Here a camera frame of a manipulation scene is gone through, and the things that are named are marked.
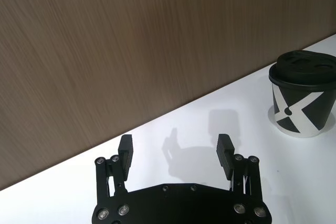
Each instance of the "black and white cup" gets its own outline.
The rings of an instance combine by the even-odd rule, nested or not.
[[[288,52],[271,66],[269,79],[278,128],[296,137],[318,135],[336,100],[336,57]]]

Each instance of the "white tabletop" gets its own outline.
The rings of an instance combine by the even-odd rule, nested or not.
[[[336,35],[307,49],[336,55]],[[262,193],[273,223],[335,223],[336,106],[322,134],[283,134],[272,120],[268,69],[128,132],[134,146],[128,191],[164,183],[229,189],[215,150],[218,134],[227,133],[236,153],[260,158]],[[0,223],[91,223],[96,206],[94,161],[117,154],[119,140],[118,136],[0,191]]]

